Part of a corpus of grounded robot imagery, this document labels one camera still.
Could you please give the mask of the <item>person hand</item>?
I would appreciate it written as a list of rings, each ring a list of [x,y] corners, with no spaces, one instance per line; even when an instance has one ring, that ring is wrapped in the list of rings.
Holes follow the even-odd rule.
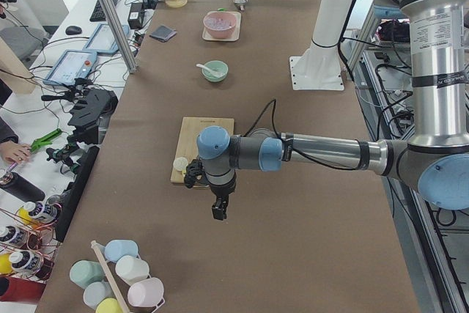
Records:
[[[31,156],[31,146],[28,144],[19,144],[13,141],[1,143],[1,158],[6,163],[27,162]]]

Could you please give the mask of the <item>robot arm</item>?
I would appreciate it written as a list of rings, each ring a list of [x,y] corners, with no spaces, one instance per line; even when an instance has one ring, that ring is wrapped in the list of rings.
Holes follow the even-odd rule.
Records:
[[[198,155],[187,166],[187,187],[206,185],[215,194],[213,217],[226,218],[239,169],[274,172],[282,163],[308,161],[330,169],[371,170],[394,178],[438,207],[468,207],[468,129],[463,7],[467,0],[375,0],[410,22],[413,135],[371,141],[280,133],[252,125],[243,135],[210,126],[196,140]]]

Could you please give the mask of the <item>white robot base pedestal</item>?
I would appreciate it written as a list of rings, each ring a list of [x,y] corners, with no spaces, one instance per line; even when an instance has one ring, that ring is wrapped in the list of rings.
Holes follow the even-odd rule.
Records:
[[[311,45],[302,56],[291,56],[294,90],[342,91],[338,45],[355,0],[321,0]]]

